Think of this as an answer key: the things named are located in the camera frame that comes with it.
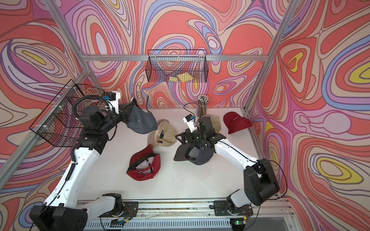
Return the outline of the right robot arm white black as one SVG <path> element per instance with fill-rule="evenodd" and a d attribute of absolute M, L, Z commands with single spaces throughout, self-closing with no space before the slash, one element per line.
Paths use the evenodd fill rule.
<path fill-rule="evenodd" d="M 175 138 L 181 143 L 174 156 L 175 161 L 189 161 L 203 165 L 218 154 L 243 173 L 243 189 L 230 194 L 226 200 L 211 206 L 215 214 L 222 211 L 232 216 L 251 216 L 250 205 L 260 206 L 280 191 L 271 162 L 252 157 L 233 145 L 224 135 L 217 133 L 209 117 L 195 120 L 193 115 L 183 118 L 188 128 Z"/>

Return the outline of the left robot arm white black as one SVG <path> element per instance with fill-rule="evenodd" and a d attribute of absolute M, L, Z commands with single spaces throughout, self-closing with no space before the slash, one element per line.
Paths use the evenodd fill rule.
<path fill-rule="evenodd" d="M 86 224 L 106 213 L 119 217 L 124 204 L 118 193 L 106 193 L 98 199 L 77 205 L 78 196 L 92 166 L 111 138 L 108 132 L 120 122 L 128 123 L 133 98 L 119 104 L 110 96 L 87 95 L 72 106 L 73 115 L 83 124 L 77 143 L 71 148 L 71 162 L 64 175 L 41 206 L 34 206 L 29 216 L 41 231 L 82 231 Z"/>

